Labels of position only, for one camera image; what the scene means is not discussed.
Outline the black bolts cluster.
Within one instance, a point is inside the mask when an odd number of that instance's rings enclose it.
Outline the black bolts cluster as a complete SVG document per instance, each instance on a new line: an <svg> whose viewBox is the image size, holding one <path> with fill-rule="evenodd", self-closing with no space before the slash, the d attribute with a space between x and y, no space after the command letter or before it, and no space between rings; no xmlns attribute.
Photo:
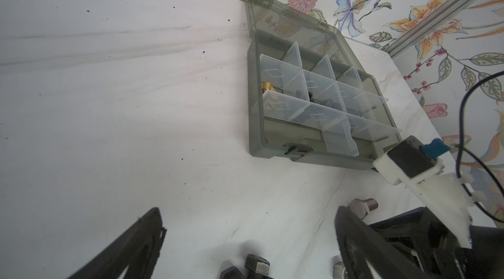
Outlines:
<svg viewBox="0 0 504 279"><path fill-rule="evenodd" d="M244 274L236 266L228 267L220 274L220 279L271 279L270 262L258 255L248 254L245 269Z"/></svg>

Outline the right aluminium corner post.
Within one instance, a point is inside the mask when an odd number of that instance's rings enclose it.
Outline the right aluminium corner post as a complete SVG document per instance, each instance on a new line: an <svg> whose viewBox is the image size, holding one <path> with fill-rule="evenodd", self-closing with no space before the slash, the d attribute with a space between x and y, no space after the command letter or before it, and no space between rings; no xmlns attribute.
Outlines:
<svg viewBox="0 0 504 279"><path fill-rule="evenodd" d="M402 34L390 46L384 48L384 51L391 57L401 54L404 49L419 43L424 36L435 31L438 26L452 19L475 1L476 0L445 0L432 14L424 18L415 28Z"/></svg>

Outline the black wing nut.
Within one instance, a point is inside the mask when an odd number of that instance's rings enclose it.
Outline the black wing nut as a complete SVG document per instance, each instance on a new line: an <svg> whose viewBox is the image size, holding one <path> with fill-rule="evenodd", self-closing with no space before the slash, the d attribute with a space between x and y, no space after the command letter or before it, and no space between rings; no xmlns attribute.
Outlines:
<svg viewBox="0 0 504 279"><path fill-rule="evenodd" d="M311 103L320 104L322 106L329 107L329 108L334 108L335 103L334 103L332 97L329 97L327 99L322 99L321 97L315 97L313 95L313 93L311 93L311 92L308 93L308 97L309 97L309 101Z"/></svg>

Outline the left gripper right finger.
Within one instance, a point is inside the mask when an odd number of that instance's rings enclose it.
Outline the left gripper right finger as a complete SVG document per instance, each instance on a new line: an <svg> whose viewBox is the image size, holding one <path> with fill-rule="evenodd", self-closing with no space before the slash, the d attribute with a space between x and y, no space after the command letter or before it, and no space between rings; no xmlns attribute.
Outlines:
<svg viewBox="0 0 504 279"><path fill-rule="evenodd" d="M335 233L348 278L429 278L347 207L337 210Z"/></svg>

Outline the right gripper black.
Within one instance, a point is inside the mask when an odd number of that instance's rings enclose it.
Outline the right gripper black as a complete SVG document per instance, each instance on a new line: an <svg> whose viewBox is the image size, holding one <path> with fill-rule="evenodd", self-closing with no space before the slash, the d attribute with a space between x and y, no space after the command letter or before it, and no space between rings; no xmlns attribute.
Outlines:
<svg viewBox="0 0 504 279"><path fill-rule="evenodd" d="M470 248L427 208L370 227L433 278L503 278L503 229L470 226Z"/></svg>

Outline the grey plastic organizer box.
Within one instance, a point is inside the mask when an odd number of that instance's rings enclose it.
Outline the grey plastic organizer box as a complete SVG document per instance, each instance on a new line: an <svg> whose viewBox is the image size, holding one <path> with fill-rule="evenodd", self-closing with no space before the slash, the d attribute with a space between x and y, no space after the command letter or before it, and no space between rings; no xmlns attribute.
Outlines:
<svg viewBox="0 0 504 279"><path fill-rule="evenodd" d="M368 170L400 143L387 99L337 29L276 0L244 2L252 156Z"/></svg>

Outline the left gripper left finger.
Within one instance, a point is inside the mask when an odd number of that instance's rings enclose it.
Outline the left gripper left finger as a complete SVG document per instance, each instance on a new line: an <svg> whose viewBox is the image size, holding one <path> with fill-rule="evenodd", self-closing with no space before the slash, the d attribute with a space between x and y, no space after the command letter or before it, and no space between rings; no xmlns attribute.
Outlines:
<svg viewBox="0 0 504 279"><path fill-rule="evenodd" d="M151 278L166 232L152 208L71 278Z"/></svg>

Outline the silver cap nut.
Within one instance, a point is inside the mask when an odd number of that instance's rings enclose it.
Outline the silver cap nut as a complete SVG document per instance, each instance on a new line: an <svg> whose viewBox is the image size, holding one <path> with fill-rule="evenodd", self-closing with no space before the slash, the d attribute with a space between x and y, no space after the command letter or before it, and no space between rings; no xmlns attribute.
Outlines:
<svg viewBox="0 0 504 279"><path fill-rule="evenodd" d="M348 279L346 267L342 262L337 262L334 264L333 279Z"/></svg>

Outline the silver hex bolt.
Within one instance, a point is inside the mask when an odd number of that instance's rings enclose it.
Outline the silver hex bolt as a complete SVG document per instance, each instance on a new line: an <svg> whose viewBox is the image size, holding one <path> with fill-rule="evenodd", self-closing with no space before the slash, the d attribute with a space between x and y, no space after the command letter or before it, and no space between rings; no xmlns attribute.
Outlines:
<svg viewBox="0 0 504 279"><path fill-rule="evenodd" d="M348 205L350 211L361 220L368 216L372 211L378 209L378 207L379 204L374 198L365 200L356 198Z"/></svg>

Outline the brass wing nut in box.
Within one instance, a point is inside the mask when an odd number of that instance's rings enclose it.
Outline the brass wing nut in box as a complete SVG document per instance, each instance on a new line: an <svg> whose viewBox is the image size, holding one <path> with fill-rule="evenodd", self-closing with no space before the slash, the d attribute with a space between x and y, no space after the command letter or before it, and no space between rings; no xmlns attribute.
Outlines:
<svg viewBox="0 0 504 279"><path fill-rule="evenodd" d="M263 82L261 84L261 88L262 88L262 92L265 92L265 91L275 91L274 87L272 86L272 84L270 82Z"/></svg>

